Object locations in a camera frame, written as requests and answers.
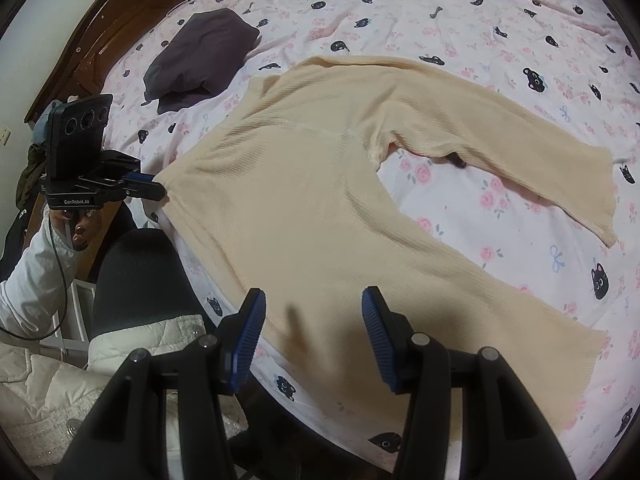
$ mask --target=wall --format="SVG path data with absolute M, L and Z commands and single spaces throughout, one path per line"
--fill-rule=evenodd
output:
M 26 166 L 31 130 L 24 117 L 84 13 L 95 0 L 27 0 L 0 40 L 0 253 L 18 213 L 15 186 Z

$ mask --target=blue bow print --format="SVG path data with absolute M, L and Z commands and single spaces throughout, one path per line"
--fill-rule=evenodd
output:
M 562 105 L 560 108 L 558 108 L 560 110 L 560 112 L 562 113 L 562 117 L 564 117 L 564 122 L 565 123 L 570 123 L 571 119 L 569 118 L 569 113 L 566 110 L 566 106 Z
M 560 272 L 560 267 L 564 267 L 564 263 L 559 260 L 560 256 L 562 256 L 562 253 L 558 250 L 558 246 L 552 245 L 551 247 L 549 247 L 549 253 L 554 259 L 554 264 L 552 267 L 553 271 Z

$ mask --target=white jacket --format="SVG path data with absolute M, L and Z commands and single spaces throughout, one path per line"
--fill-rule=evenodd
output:
M 54 243 L 71 283 L 79 254 L 54 230 Z M 14 272 L 0 283 L 0 326 L 22 336 L 43 334 L 64 301 L 60 270 L 48 232 L 48 215 L 24 251 Z M 204 333 L 200 316 L 181 316 L 94 338 L 87 370 L 38 355 L 37 344 L 0 333 L 0 425 L 31 467 L 58 463 L 79 421 L 91 409 L 110 376 L 135 348 L 152 354 L 182 349 Z M 227 436 L 245 430 L 246 419 L 235 397 L 220 397 Z M 168 457 L 179 454 L 177 404 L 168 397 Z

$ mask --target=blue gripper pad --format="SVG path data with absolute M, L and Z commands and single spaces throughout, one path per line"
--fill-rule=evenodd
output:
M 264 292 L 258 288 L 252 288 L 238 312 L 244 318 L 244 325 L 241 327 L 236 346 L 231 352 L 229 385 L 234 392 L 238 392 L 249 374 L 266 313 L 267 300 Z
M 367 327 L 382 380 L 393 393 L 399 393 L 401 381 L 397 374 L 398 356 L 383 320 L 385 314 L 390 314 L 390 312 L 380 290 L 376 286 L 368 286 L 362 292 L 362 318 Z

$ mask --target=sweater sleeve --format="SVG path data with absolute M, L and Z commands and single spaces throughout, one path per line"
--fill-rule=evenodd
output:
M 65 291 L 54 246 L 62 264 L 66 285 L 76 275 L 81 253 L 69 248 L 55 229 L 49 234 L 49 212 L 40 230 L 15 266 L 9 278 L 0 283 L 0 326 L 24 337 L 45 333 L 55 311 L 63 308 Z

